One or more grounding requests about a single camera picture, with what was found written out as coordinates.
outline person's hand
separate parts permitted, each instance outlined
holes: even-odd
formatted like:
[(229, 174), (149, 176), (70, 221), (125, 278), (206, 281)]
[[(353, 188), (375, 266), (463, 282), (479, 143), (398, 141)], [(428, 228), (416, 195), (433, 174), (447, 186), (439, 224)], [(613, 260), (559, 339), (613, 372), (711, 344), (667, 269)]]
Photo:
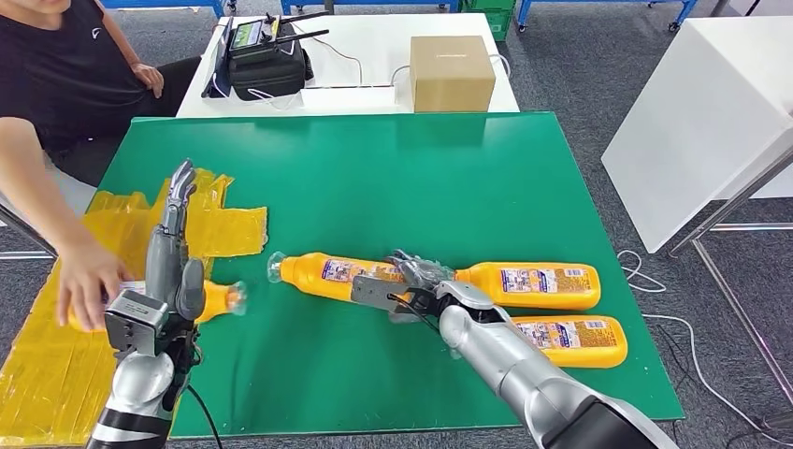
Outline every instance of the person's hand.
[(119, 282), (131, 281), (123, 262), (92, 240), (60, 251), (61, 279), (55, 313), (60, 326), (68, 321), (69, 306), (85, 330), (105, 328), (102, 289), (113, 299)]
[(159, 70), (143, 63), (132, 64), (129, 68), (132, 69), (135, 77), (154, 93), (154, 98), (163, 96), (163, 86), (166, 84), (166, 80)]

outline yellow bottle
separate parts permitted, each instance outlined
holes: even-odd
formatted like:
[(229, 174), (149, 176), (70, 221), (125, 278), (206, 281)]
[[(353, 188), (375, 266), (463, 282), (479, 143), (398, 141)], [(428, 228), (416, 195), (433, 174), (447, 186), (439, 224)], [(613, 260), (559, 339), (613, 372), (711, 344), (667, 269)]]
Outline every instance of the yellow bottle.
[[(271, 282), (288, 282), (301, 292), (341, 301), (350, 300), (353, 277), (358, 274), (402, 281), (391, 264), (323, 253), (297, 257), (274, 253), (267, 266)], [(484, 262), (459, 269), (454, 277), (476, 285), (505, 307), (583, 310), (600, 300), (598, 273), (582, 264)]]
[(267, 261), (267, 278), (271, 282), (287, 282), (303, 293), (350, 301), (353, 277), (359, 274), (401, 282), (396, 267), (385, 262), (335, 257), (323, 253), (308, 253), (287, 257), (275, 252)]
[(583, 264), (482, 262), (459, 269), (454, 278), (503, 307), (585, 310), (600, 301), (598, 272)]
[(524, 316), (512, 321), (561, 368), (613, 368), (627, 357), (627, 340), (609, 316)]
[[(134, 290), (143, 295), (146, 292), (146, 282), (121, 282), (121, 288), (122, 290)], [(232, 285), (219, 285), (215, 282), (204, 281), (204, 295), (207, 302), (204, 306), (204, 312), (195, 320), (197, 324), (206, 323), (215, 316), (224, 313), (233, 313), (235, 315), (245, 314), (246, 300), (248, 299), (248, 290), (245, 282), (240, 281)], [(69, 325), (77, 330), (84, 332), (105, 332), (105, 329), (93, 329), (91, 331), (83, 329), (82, 326), (79, 325), (79, 321), (71, 307), (69, 307), (68, 321)]]

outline green crate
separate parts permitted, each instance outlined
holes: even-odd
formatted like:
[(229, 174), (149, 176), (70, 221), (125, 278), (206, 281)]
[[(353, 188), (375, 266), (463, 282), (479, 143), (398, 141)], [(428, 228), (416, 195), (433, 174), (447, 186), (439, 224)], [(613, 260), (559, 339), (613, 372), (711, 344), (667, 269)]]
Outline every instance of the green crate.
[(507, 31), (512, 23), (513, 8), (509, 9), (461, 9), (463, 12), (482, 12), (487, 16), (490, 33), (496, 41), (507, 38)]
[(514, 9), (515, 2), (516, 0), (460, 0), (460, 10), (482, 12), (483, 9)]

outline black t-shirt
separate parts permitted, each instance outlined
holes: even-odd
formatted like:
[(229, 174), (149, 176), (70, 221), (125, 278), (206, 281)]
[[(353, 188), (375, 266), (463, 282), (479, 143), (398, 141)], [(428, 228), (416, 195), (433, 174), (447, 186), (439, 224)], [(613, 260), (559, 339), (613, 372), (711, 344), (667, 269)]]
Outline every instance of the black t-shirt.
[(147, 95), (94, 0), (72, 0), (61, 29), (0, 16), (0, 117), (36, 127), (47, 150), (123, 133)]

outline floor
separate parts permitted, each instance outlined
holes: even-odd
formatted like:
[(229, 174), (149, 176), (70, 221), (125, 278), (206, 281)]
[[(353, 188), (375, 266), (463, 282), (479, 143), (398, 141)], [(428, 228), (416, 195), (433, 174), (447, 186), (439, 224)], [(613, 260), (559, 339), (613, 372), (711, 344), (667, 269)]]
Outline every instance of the floor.
[[(700, 0), (693, 16), (704, 16), (714, 0)], [(512, 88), (523, 110), (554, 111), (564, 128), (615, 250), (643, 253), (619, 197), (599, 161), (613, 133), (643, 84), (669, 46), (667, 23), (677, 15), (676, 4), (537, 4), (527, 30), (515, 27), (499, 48), (512, 63)], [(278, 12), (274, 0), (239, 0), (239, 14)], [(434, 7), (338, 7), (337, 13), (436, 12)], [(144, 61), (164, 64), (200, 53), (209, 40), (214, 16), (197, 12), (116, 11), (113, 13)], [(736, 213), (735, 221), (793, 221), (792, 200), (753, 201)], [(777, 232), (721, 234), (705, 238), (716, 263), (732, 282), (783, 369), (793, 372), (793, 235)], [(31, 249), (7, 228), (0, 228), (0, 248)], [(760, 355), (743, 333), (727, 302), (692, 249), (671, 259), (664, 252), (644, 255), (642, 272), (665, 283), (663, 294), (636, 292), (643, 311), (680, 316), (696, 329), (697, 353), (711, 385), (756, 419), (789, 410)], [(25, 314), (49, 271), (48, 262), (0, 263), (0, 354), (22, 325)], [(669, 322), (649, 321), (659, 352), (687, 418), (672, 427), (681, 447), (725, 447), (749, 427), (727, 407), (686, 377), (690, 348), (686, 329)], [(670, 334), (670, 342), (665, 334)], [(519, 428), (465, 432), (427, 432), (305, 438), (229, 440), (230, 448), (514, 448), (533, 447)], [(210, 448), (214, 443), (173, 442), (174, 448)], [(731, 448), (779, 447), (756, 436), (736, 440)]]

